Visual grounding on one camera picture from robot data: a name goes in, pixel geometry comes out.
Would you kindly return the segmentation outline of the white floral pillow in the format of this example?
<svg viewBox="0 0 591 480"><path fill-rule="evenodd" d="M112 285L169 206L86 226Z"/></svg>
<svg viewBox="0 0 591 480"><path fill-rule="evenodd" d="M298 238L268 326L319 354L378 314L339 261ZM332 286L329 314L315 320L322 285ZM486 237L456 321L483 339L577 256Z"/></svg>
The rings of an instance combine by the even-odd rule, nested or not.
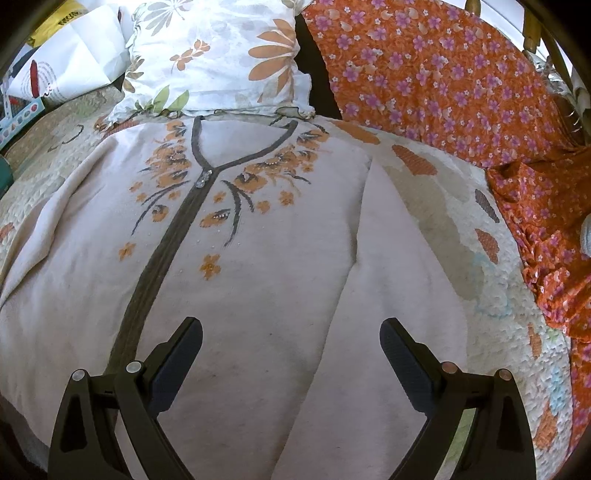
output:
<svg viewBox="0 0 591 480"><path fill-rule="evenodd" d="M132 16L123 99L106 121L139 113L308 119L311 77L297 67L306 1L145 1Z"/></svg>

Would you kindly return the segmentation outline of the wooden headboard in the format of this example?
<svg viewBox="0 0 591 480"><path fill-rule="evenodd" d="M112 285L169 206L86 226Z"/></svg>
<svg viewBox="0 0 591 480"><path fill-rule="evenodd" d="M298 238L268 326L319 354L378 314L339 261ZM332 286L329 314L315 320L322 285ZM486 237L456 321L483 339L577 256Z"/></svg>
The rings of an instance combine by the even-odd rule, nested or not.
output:
<svg viewBox="0 0 591 480"><path fill-rule="evenodd" d="M590 143L590 88L575 65L533 10L522 1L459 1L458 6L494 26L522 49L549 83L549 88L568 102L566 119L575 136Z"/></svg>

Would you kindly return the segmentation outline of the colourful shapes toy box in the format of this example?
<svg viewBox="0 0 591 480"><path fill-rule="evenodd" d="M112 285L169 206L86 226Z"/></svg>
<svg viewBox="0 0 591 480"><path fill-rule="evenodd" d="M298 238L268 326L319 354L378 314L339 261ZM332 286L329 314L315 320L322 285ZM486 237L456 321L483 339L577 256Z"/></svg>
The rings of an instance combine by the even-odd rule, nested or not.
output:
<svg viewBox="0 0 591 480"><path fill-rule="evenodd" d="M28 103L20 112L1 121L0 147L9 144L25 127L30 126L45 110L40 98Z"/></svg>

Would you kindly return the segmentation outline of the orange floral pillow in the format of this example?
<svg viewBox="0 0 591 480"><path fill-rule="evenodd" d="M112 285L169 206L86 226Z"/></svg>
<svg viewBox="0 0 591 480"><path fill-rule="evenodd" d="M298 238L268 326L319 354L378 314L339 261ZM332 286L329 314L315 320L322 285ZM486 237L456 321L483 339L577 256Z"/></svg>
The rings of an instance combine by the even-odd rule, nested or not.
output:
<svg viewBox="0 0 591 480"><path fill-rule="evenodd" d="M567 144L533 63L497 29L444 1L314 1L304 21L342 119L481 168Z"/></svg>

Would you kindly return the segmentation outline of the pink floral zip sweater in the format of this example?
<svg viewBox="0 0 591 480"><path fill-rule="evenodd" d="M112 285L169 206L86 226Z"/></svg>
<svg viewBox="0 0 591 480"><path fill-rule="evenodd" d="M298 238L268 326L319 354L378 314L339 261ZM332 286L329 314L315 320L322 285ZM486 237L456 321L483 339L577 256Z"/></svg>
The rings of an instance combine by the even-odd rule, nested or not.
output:
<svg viewBox="0 0 591 480"><path fill-rule="evenodd" d="M34 209L1 290L1 394L48 442L76 369L204 328L160 422L197 479L386 479L420 431L379 331L466 359L450 281L381 165L293 121L116 133Z"/></svg>

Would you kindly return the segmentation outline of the white plastic package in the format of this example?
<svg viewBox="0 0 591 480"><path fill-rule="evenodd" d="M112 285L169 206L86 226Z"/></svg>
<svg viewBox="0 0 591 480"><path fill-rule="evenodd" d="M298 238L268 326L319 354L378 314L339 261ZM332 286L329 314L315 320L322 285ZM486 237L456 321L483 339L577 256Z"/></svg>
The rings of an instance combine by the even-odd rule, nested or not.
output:
<svg viewBox="0 0 591 480"><path fill-rule="evenodd" d="M8 94L56 106L111 84L129 65L117 14L100 6L43 43L10 81Z"/></svg>

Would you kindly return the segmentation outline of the orange floral sheet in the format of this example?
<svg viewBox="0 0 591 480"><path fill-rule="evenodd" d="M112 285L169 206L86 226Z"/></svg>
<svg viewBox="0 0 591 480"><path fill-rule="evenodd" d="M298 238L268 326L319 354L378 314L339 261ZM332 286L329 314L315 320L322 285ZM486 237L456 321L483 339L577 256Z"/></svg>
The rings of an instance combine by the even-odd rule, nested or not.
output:
<svg viewBox="0 0 591 480"><path fill-rule="evenodd" d="M580 240L590 215L590 148L491 168L486 177L526 285L547 325L570 339L574 448L590 424L590 255Z"/></svg>

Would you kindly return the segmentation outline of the white heart pattern quilt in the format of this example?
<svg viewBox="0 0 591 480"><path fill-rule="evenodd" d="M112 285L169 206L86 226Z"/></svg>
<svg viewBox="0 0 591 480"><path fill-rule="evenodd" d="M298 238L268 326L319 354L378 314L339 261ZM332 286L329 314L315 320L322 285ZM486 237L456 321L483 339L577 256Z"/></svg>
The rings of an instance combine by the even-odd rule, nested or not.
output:
<svg viewBox="0 0 591 480"><path fill-rule="evenodd" d="M8 194L2 218L14 221L1 247L3 275L15 238L31 212L52 196L71 173L116 133L163 119L140 116L109 134L90 125L73 125L61 113L49 115L27 141L37 148L39 175L48 193L30 197L20 181ZM297 119L225 116L205 121L240 121L283 126ZM489 191L484 173L420 143L353 124L317 117L310 122L369 153L384 169L408 213L440 263L465 316L466 359L462 369L491 374L509 369L523 398L533 438L536 475L549 479L562 466L572 430L569 341L550 329L522 275L517 245ZM15 430L27 457L40 466L48 460L48 442L40 441L25 419L2 397L1 417Z"/></svg>

